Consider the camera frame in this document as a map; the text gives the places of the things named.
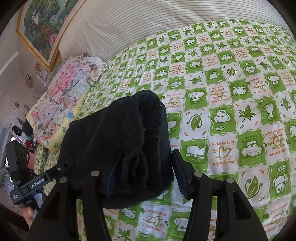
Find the folded black garment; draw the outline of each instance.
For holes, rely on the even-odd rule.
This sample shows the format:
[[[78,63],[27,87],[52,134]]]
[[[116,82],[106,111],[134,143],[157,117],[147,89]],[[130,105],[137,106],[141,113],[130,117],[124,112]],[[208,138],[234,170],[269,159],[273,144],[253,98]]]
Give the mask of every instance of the folded black garment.
[[[137,205],[171,187],[174,175],[165,106],[153,92],[144,90],[123,97],[73,121],[57,163],[72,157],[75,166],[64,175],[83,179],[93,170],[108,175],[118,155],[115,190],[102,200],[104,208]]]

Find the silver screw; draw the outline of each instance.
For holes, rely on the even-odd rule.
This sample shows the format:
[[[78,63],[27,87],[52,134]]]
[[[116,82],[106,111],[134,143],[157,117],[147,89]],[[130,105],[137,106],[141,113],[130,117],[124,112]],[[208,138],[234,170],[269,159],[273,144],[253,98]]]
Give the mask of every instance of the silver screw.
[[[66,181],[68,181],[68,179],[66,177],[61,177],[59,181],[60,183],[65,183]]]
[[[228,183],[234,183],[234,180],[233,180],[231,177],[226,178],[226,181],[227,181]]]
[[[201,176],[202,176],[202,172],[200,172],[200,171],[196,171],[196,172],[194,172],[194,175],[195,175],[196,177],[201,177]]]
[[[92,175],[93,177],[97,177],[98,175],[100,175],[100,172],[99,172],[99,171],[92,171],[92,172],[91,172],[91,175]]]

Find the bed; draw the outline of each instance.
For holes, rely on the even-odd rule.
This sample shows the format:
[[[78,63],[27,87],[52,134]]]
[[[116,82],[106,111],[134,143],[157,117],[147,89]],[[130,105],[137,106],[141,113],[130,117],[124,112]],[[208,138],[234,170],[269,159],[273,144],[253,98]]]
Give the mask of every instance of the bed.
[[[166,106],[172,150],[211,178],[232,177],[268,239],[278,234],[296,206],[296,42],[271,5],[88,0],[60,43],[64,58],[86,51],[107,67],[74,119],[152,90]],[[37,154],[39,172],[59,156],[44,153]],[[191,205],[174,181],[155,199],[104,213],[113,240],[182,240]],[[77,211],[86,240],[80,200]]]

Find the landscape painting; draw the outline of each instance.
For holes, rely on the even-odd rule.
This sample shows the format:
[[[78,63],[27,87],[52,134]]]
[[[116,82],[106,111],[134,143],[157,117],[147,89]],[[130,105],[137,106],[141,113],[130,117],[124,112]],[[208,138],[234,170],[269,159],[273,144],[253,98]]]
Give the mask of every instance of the landscape painting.
[[[80,1],[85,0],[29,0],[20,10],[17,33],[49,70],[55,65],[69,15],[75,15],[72,10],[78,10]]]

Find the green patterned fabric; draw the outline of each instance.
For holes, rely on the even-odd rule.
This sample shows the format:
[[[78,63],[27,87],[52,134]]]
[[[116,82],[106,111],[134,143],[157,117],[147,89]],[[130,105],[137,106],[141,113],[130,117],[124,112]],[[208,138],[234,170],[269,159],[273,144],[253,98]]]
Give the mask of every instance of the green patterned fabric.
[[[166,107],[172,150],[210,178],[232,177],[271,240],[296,206],[295,58],[291,32],[265,23],[221,20],[164,31],[107,62],[77,119],[152,90]],[[46,168],[57,158],[51,153]],[[104,213],[115,241],[182,240],[191,205],[175,181],[155,199]],[[77,207],[86,240],[82,201]],[[214,199],[212,207],[209,240]]]
[[[36,158],[34,163],[34,172],[40,175],[44,172],[44,166],[48,158],[48,149],[43,145],[38,145],[36,150]]]

